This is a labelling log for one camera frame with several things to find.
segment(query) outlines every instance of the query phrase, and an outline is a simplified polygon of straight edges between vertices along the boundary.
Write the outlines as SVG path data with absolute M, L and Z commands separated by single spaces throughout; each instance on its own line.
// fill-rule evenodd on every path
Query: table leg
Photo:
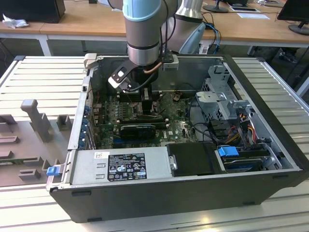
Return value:
M 87 47 L 86 47 L 86 41 L 85 40 L 82 40 L 82 48 L 83 48 L 83 52 L 87 52 Z
M 248 56 L 253 56 L 254 53 L 255 53 L 255 48 L 256 48 L 256 47 L 257 47 L 257 46 L 250 46 L 249 49 L 248 49 L 247 55 L 248 55 Z
M 52 51 L 50 50 L 49 46 L 48 46 L 48 42 L 47 42 L 47 36 L 46 35 L 41 35 L 37 38 L 40 42 L 42 51 L 44 53 L 44 56 L 46 57 L 50 57 L 52 56 Z

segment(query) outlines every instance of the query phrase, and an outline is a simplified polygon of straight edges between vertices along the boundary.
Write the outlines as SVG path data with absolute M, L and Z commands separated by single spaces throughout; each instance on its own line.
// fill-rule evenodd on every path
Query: blue cable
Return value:
M 219 47 L 219 34 L 218 34 L 218 31 L 216 28 L 214 28 L 212 25 L 209 25 L 208 23 L 205 23 L 206 26 L 210 27 L 215 33 L 216 33 L 216 36 L 217 36 L 217 45 L 216 45 L 216 48 L 213 52 L 213 54 L 216 54 L 217 52 L 217 48 Z

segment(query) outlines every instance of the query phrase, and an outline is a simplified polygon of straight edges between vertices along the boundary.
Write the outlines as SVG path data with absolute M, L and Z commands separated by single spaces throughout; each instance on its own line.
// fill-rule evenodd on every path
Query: power supply label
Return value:
M 145 154 L 109 155 L 107 179 L 109 181 L 147 179 Z

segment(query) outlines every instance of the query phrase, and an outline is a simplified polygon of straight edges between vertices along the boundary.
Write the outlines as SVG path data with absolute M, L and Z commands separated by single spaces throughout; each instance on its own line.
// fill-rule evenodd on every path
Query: robotic arm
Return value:
M 148 87 L 157 79 L 158 68 L 166 62 L 163 45 L 168 44 L 177 53 L 191 54 L 205 30 L 200 12 L 203 0 L 183 0 L 181 5 L 180 0 L 106 1 L 112 8 L 123 10 L 126 22 L 129 60 L 108 79 L 119 91 L 133 92 Z M 132 80 L 139 86 L 132 88 Z

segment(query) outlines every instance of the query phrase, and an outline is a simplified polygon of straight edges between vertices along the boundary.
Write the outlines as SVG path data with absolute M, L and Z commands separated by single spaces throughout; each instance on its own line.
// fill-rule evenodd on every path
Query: wooden desk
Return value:
M 65 1 L 66 11 L 60 23 L 45 23 L 42 34 L 126 36 L 125 20 L 122 12 L 112 11 L 101 4 L 88 1 Z
M 212 0 L 205 3 L 214 4 Z M 126 28 L 122 12 L 111 11 L 101 4 L 88 4 L 88 1 L 65 1 L 66 12 L 60 23 L 30 23 L 30 27 L 10 29 L 0 25 L 0 37 L 27 38 L 40 41 L 44 55 L 52 52 L 47 40 L 90 40 L 90 41 L 125 41 Z M 261 12 L 280 12 L 281 8 L 264 7 L 251 4 Z M 266 19 L 241 18 L 237 13 L 213 13 L 216 28 L 221 32 L 221 44 L 254 45 L 276 47 L 307 47 L 309 36 L 296 34 L 288 29 L 288 23 L 275 20 L 276 14 L 265 14 Z M 205 15 L 211 22 L 209 14 Z M 207 47 L 213 40 L 212 30 L 206 30 L 202 44 Z
M 18 34 L 39 34 L 44 23 L 29 22 L 28 27 L 24 28 L 8 28 L 3 23 L 0 23 L 0 33 L 18 33 Z
M 214 4 L 212 0 L 204 0 L 205 3 Z M 237 13 L 212 13 L 215 27 L 221 32 L 222 44 L 239 45 L 258 45 L 263 46 L 295 46 L 307 47 L 309 45 L 309 36 L 296 34 L 289 30 L 289 23 L 276 20 L 281 8 L 265 7 L 256 3 L 249 4 L 252 8 L 258 9 L 260 12 L 272 13 L 265 14 L 270 19 L 252 19 L 241 18 Z M 226 3 L 220 3 L 220 6 L 233 12 Z M 205 14 L 206 19 L 211 22 L 211 16 Z M 204 40 L 213 40 L 213 32 L 204 33 Z

